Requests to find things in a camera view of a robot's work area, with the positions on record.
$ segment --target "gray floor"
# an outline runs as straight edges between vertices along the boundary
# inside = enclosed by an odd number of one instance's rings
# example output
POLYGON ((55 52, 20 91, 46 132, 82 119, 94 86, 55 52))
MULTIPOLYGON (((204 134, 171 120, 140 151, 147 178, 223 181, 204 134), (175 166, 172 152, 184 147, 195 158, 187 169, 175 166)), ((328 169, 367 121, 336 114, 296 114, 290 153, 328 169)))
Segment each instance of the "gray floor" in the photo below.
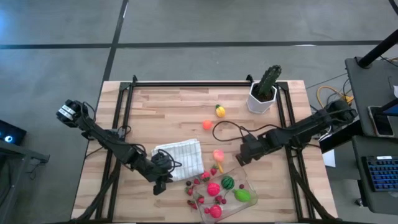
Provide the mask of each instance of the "gray floor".
MULTIPOLYGON (((1 44, 91 44, 112 41, 122 0, 0 1, 1 44)), ((130 0, 119 42, 381 40, 397 28, 387 0, 130 0)), ((118 49, 110 80, 241 80, 282 66, 281 79, 306 86, 345 73, 344 59, 374 46, 118 49)), ((56 120, 67 99, 96 105, 109 49, 0 50, 0 119, 26 129, 24 145, 51 154, 26 177, 11 223, 68 220, 87 142, 56 120)), ((398 55, 394 47, 384 56, 398 55)), ((346 75, 325 85, 343 86, 346 75)), ((320 108, 315 93, 308 97, 320 108)), ((323 102, 330 92, 321 94, 323 102)), ((397 223, 353 204, 353 180, 328 169, 339 217, 397 223)))

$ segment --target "clear plastic container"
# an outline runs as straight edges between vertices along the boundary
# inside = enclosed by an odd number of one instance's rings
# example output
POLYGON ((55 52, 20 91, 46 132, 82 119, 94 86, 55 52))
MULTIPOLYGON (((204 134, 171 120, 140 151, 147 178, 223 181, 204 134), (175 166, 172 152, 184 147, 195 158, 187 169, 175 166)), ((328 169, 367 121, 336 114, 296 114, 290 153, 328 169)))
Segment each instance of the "clear plastic container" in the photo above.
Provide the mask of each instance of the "clear plastic container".
POLYGON ((214 179, 209 180, 207 183, 205 183, 203 185, 199 185, 198 187, 195 187, 195 189, 193 191, 193 197, 197 203, 197 207, 198 207, 198 211, 200 212, 200 216, 206 224, 213 224, 213 223, 218 222, 230 215, 233 215, 245 208, 255 205, 258 200, 258 196, 257 196, 256 192, 252 189, 252 187, 249 185, 248 180, 247 180, 247 175, 242 167, 237 167, 237 168, 229 171, 228 173, 225 173, 225 174, 220 175, 214 179), (225 177, 227 175, 234 179, 234 187, 231 190, 226 190, 221 185, 221 181, 222 181, 223 177, 225 177), (209 213, 208 214, 205 213, 205 208, 210 208, 215 204, 215 198, 217 196, 217 195, 215 195, 213 197, 208 194, 207 186, 210 183, 216 183, 220 186, 220 192, 218 195, 222 196, 222 198, 225 198, 227 201, 227 203, 224 205, 222 203, 219 204, 219 206, 221 207, 221 210, 222 210, 222 214, 219 218, 213 218, 209 213), (233 190, 234 189, 239 190, 239 185, 241 185, 241 184, 244 185, 244 189, 248 190, 251 195, 251 199, 248 202, 240 202, 239 200, 237 200, 235 198, 233 190), (201 195, 205 198, 204 203, 197 202, 198 197, 200 197, 201 195))

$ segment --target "keyboard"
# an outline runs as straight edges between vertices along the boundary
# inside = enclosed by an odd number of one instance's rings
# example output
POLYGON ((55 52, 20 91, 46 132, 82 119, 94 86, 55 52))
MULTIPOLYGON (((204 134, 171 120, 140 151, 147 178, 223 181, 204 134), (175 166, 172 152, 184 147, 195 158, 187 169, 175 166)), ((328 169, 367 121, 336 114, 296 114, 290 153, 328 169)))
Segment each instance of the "keyboard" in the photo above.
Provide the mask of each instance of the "keyboard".
POLYGON ((363 157, 373 192, 398 191, 398 156, 363 157))

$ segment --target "wooden tabletop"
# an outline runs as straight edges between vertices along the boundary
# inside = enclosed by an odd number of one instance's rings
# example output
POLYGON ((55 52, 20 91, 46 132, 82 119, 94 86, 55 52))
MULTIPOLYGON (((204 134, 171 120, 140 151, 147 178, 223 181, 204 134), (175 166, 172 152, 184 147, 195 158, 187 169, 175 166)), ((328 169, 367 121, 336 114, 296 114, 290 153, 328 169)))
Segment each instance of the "wooden tabletop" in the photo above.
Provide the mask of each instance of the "wooden tabletop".
MULTIPOLYGON (((104 82, 96 114, 97 124, 110 129, 120 82, 104 82)), ((311 115, 307 92, 301 80, 288 81, 294 115, 297 121, 311 115)), ((126 142, 143 144, 148 156, 157 145, 197 138, 202 149, 205 169, 215 163, 212 152, 222 149, 225 152, 223 163, 227 172, 239 166, 234 155, 239 152, 240 140, 219 142, 211 131, 203 130, 201 122, 210 119, 213 123, 221 120, 233 121, 248 129, 259 128, 265 124, 280 126, 277 105, 262 115, 250 113, 246 107, 249 87, 142 87, 134 88, 129 125, 132 131, 126 142), (215 105, 225 107, 226 116, 215 115, 215 105)), ((282 95, 285 117, 288 118, 284 96, 282 95)), ((121 119, 126 97, 123 99, 121 119)), ((216 131, 220 139, 240 135, 234 126, 223 126, 216 131)), ((97 142, 91 142, 87 153, 99 148, 97 142)), ((100 150, 88 157, 81 173, 72 217, 78 217, 91 203, 101 185, 106 151, 100 150)), ((321 151, 316 147, 307 147, 303 151, 310 188, 320 203, 330 214, 337 217, 335 203, 323 164, 321 151)), ((292 222, 296 221, 290 175, 284 150, 263 156, 259 161, 244 166, 248 180, 257 192, 258 203, 238 212, 223 222, 292 222)), ((121 169, 114 222, 200 222, 198 211, 191 211, 187 205, 188 195, 184 193, 185 181, 167 184, 167 191, 155 196, 152 194, 154 183, 148 183, 138 172, 121 169)), ((109 194, 105 200, 104 217, 108 210, 109 194)), ((302 207, 305 217, 307 209, 303 193, 302 207)))

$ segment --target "white towel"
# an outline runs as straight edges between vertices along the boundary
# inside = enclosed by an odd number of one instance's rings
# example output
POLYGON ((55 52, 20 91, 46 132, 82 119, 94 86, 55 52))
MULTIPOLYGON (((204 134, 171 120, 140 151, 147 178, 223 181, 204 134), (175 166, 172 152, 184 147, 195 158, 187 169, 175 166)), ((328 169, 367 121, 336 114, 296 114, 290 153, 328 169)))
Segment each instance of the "white towel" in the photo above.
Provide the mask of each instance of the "white towel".
POLYGON ((185 180, 204 173, 205 168, 201 159, 200 143, 197 139, 156 146, 152 150, 152 156, 159 149, 167 151, 175 161, 182 164, 181 167, 176 167, 171 172, 173 181, 185 180))

